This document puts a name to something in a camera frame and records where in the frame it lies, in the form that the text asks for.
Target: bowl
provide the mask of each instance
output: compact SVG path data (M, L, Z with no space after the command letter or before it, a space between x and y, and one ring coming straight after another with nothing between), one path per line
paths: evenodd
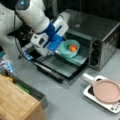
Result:
M77 46L77 50L75 52L70 51L69 50L70 45ZM72 58L76 56L79 49L80 49L80 43L72 39L67 39L66 41L62 41L62 43L58 47L58 51L64 58Z

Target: cable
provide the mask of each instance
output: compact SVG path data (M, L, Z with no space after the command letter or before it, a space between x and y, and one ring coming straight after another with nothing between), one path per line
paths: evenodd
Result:
M18 49L20 55L21 55L23 58L25 58L27 61L33 62L33 61L31 61L31 60L28 60L28 59L25 57L25 55L24 55L23 52L22 52L22 49L20 50L20 47L19 47L18 44L17 44L16 34L15 34L15 26L16 26L16 11L14 12L14 37L15 37L15 43L16 43L16 46L17 46L17 49Z

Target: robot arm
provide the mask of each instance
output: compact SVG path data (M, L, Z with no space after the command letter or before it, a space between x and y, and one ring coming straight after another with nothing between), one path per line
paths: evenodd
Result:
M44 8L42 0L19 0L16 5L19 16L34 30L31 42L42 56L54 52L68 30L68 25L61 16L54 24L51 23L43 12Z

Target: gray countertop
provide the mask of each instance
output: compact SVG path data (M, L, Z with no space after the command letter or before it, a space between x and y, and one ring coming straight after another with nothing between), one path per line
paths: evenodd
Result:
M87 68L84 72L102 75L120 83L120 50L100 71ZM60 85L27 64L17 77L44 93L48 100L45 109L47 120L120 120L120 114L113 114L83 95L88 86L80 73L71 85Z

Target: oven door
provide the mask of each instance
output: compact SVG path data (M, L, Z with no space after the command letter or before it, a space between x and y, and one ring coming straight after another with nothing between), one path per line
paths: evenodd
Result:
M37 59L39 64L37 69L59 83L64 80L70 82L88 65L90 40L87 39L87 36L69 30L66 38L77 40L80 43L80 49L75 57L66 59L56 50L54 55L50 55L43 60L41 58Z

